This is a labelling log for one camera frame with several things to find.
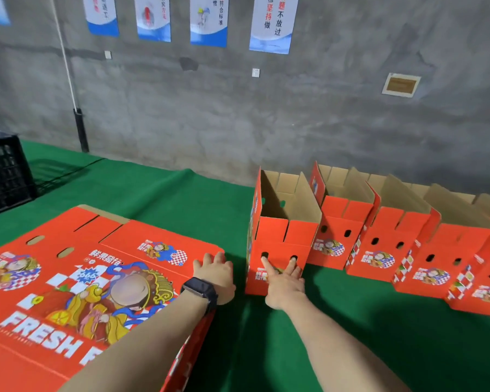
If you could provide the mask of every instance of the black watch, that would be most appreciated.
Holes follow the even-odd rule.
[[[216,293],[213,284],[206,282],[203,279],[199,279],[197,277],[190,278],[181,287],[181,292],[183,292],[183,290],[187,290],[188,292],[194,293],[196,296],[209,300],[205,315],[214,310],[218,304],[218,294]]]

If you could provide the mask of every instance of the oval hole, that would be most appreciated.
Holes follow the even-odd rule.
[[[39,235],[37,237],[34,237],[33,239],[29,239],[26,244],[32,245],[40,242],[42,239],[45,238],[45,235]]]
[[[67,249],[64,249],[62,250],[61,252],[59,252],[56,256],[59,258],[59,259],[62,259],[64,258],[65,256],[67,255],[70,255],[72,253],[72,251],[75,250],[74,248],[67,248]]]

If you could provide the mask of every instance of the gray wall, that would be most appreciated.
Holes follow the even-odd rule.
[[[79,150],[50,2],[6,3],[0,128]],[[133,0],[118,39],[57,0],[91,152],[240,184],[318,159],[490,192],[490,0],[300,0],[289,55],[248,50],[252,6],[230,0],[220,49],[189,44],[189,0],[171,0],[172,43],[138,39]],[[423,77],[414,98],[380,94],[389,72]]]

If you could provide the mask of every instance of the crate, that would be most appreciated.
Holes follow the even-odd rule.
[[[32,201],[36,186],[17,135],[0,131],[0,212]]]

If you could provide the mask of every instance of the green table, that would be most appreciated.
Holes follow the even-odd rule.
[[[0,214],[0,246],[78,204],[215,243],[234,263],[238,293],[217,311],[187,391],[320,390],[288,317],[267,308],[263,297],[242,293],[253,188],[191,170],[23,146],[35,179],[46,182],[44,195]],[[490,317],[452,311],[441,300],[396,293],[388,283],[343,271],[307,265],[304,277],[311,300],[413,391],[490,390]]]

